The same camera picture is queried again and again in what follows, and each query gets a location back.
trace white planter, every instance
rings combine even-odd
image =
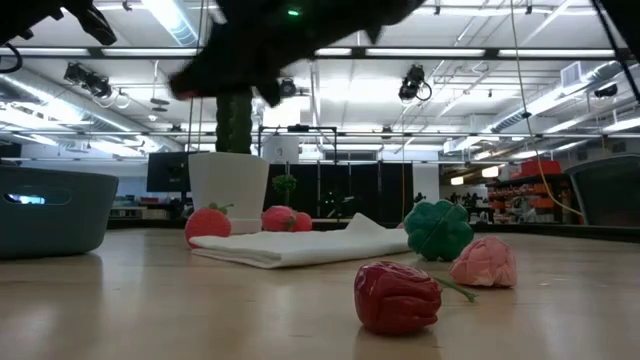
[[[196,210],[215,202],[233,204],[227,216],[233,234],[262,229],[269,163],[253,155],[204,153],[189,156],[189,177]]]

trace pink plastic flower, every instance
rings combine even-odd
[[[518,282],[511,248],[495,236],[467,245],[453,261],[449,274],[461,285],[510,287]]]

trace white towel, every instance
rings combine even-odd
[[[365,259],[409,251],[404,230],[387,230],[362,214],[356,214],[345,230],[261,232],[228,238],[202,236],[191,239],[191,242],[202,246],[193,250],[196,255],[263,269]]]

